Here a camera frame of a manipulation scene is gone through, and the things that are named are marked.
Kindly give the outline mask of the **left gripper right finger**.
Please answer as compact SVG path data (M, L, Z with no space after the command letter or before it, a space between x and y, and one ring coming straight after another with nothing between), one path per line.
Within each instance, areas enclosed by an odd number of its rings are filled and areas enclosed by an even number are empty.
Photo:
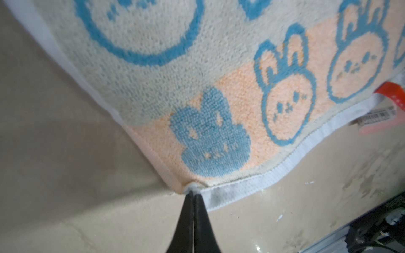
M202 195L194 197L194 252L221 253Z

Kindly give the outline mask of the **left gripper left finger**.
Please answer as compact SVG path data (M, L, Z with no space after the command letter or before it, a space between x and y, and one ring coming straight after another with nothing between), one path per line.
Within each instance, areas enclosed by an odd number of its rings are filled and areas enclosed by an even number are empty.
M184 200L177 227L166 253L192 253L194 244L194 195Z

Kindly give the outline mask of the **blue bunny towel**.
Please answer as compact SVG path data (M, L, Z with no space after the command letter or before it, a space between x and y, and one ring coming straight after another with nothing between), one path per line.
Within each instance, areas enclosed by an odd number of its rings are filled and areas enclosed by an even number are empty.
M404 1L6 1L176 193L276 184L405 67Z

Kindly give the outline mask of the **aluminium front rail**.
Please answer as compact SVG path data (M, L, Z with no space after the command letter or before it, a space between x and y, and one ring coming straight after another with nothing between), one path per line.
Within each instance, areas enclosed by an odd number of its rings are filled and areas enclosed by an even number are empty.
M302 250L303 253L403 253L405 193Z

